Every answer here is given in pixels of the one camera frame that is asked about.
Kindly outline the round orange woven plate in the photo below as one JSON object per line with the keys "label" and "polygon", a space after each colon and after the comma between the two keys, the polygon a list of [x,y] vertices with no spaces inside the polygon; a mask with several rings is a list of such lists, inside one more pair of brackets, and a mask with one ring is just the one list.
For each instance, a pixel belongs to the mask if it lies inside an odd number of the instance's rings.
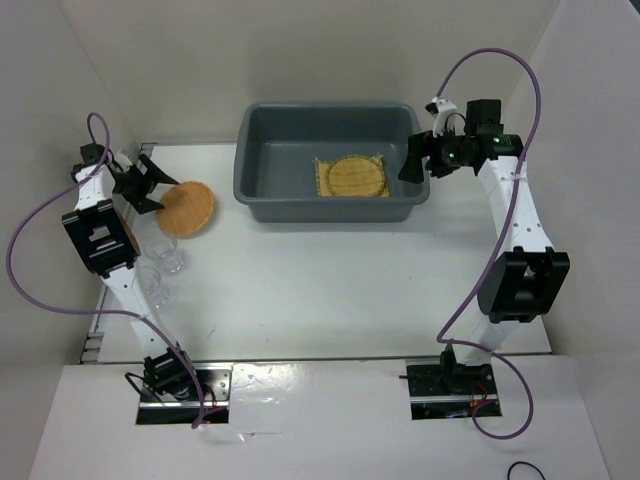
{"label": "round orange woven plate", "polygon": [[198,233],[212,218],[216,198],[204,183],[188,181],[174,185],[160,201],[163,209],[155,215],[161,232],[173,237],[188,237]]}

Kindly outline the round green-rimmed bamboo mat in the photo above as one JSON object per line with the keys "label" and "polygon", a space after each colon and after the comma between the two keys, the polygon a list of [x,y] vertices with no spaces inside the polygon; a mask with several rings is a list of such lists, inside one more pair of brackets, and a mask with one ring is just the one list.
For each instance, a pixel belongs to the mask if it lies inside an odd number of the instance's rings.
{"label": "round green-rimmed bamboo mat", "polygon": [[328,164],[325,185],[334,197],[376,197],[386,187],[380,155],[346,155]]}

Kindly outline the square woven bamboo mat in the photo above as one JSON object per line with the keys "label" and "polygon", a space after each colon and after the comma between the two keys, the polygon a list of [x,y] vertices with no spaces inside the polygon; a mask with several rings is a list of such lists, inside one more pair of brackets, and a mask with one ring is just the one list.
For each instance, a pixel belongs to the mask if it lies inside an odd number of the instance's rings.
{"label": "square woven bamboo mat", "polygon": [[314,159],[319,197],[385,198],[390,190],[384,156],[350,154],[333,160]]}

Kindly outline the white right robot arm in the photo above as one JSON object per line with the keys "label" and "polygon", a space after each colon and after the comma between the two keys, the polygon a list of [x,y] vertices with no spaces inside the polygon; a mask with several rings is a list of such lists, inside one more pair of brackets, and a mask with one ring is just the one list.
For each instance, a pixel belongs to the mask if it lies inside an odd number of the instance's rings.
{"label": "white right robot arm", "polygon": [[524,145],[518,135],[505,132],[500,101],[468,102],[463,133],[455,130],[459,112],[454,103],[435,97],[426,109],[433,127],[409,137],[399,179],[418,184],[472,169],[498,236],[497,250],[471,295],[477,324],[462,339],[446,344],[433,377],[442,391],[462,394],[486,382],[492,353],[512,333],[549,312],[570,260],[555,249],[541,225],[521,160]]}

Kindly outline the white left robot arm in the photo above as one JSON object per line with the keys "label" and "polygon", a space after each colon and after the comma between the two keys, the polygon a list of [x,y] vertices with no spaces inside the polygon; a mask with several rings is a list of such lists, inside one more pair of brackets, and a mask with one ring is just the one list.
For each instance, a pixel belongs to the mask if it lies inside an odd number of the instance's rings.
{"label": "white left robot arm", "polygon": [[184,350],[149,303],[142,269],[136,265],[139,244],[112,199],[119,194],[137,213],[155,212],[163,207],[148,195],[159,184],[178,182],[145,154],[122,168],[111,161],[109,148],[95,141],[81,146],[80,153],[81,162],[71,171],[79,186],[78,201],[62,216],[63,227],[86,268],[100,277],[131,320],[144,352],[145,395],[185,401],[196,394],[199,375],[184,365]]}

